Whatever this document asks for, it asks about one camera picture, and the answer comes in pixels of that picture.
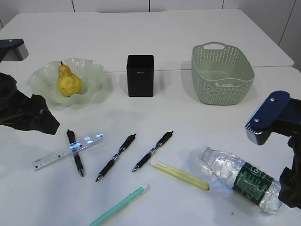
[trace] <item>ruler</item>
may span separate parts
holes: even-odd
[[[64,157],[68,156],[71,153],[74,153],[74,152],[78,153],[83,150],[86,150],[89,147],[100,143],[102,140],[103,140],[103,134],[101,134],[101,133],[87,136],[84,139],[76,141],[65,148],[62,148],[58,151],[52,152],[48,155],[45,155],[42,158],[37,159],[36,161],[33,162],[33,169],[34,169],[34,171],[37,171],[47,165],[50,165]]]

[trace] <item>pear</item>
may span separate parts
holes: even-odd
[[[57,89],[67,97],[77,94],[81,90],[81,79],[71,72],[68,65],[61,65],[58,68]]]

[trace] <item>green basket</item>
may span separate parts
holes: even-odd
[[[204,48],[212,44],[223,48]],[[220,42],[193,48],[191,74],[199,100],[208,105],[238,104],[254,80],[253,69],[245,55],[238,48]]]

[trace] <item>plastic bottle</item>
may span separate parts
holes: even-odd
[[[278,199],[281,185],[274,178],[228,152],[201,146],[193,151],[202,164],[225,184],[269,214],[276,214],[282,204]]]

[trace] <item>glass bowl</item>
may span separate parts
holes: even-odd
[[[81,79],[81,91],[66,97],[57,90],[58,67],[61,62],[53,61],[31,75],[27,84],[32,88],[32,94],[43,96],[53,105],[71,106],[88,103],[92,95],[100,89],[103,66],[93,60],[79,58],[69,58],[62,62]]]

